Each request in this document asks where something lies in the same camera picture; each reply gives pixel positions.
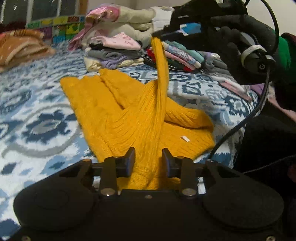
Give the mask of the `black gloved right hand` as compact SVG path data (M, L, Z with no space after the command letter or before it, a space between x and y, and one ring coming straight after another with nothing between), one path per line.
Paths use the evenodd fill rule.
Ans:
M241 63L240 55L246 46L240 33L255 35L259 44L270 52L276 38L274 30L249 15L214 16L211 24L220 29L208 29L210 44L227 65L233 78L241 85L263 83L266 80L265 74L250 72Z

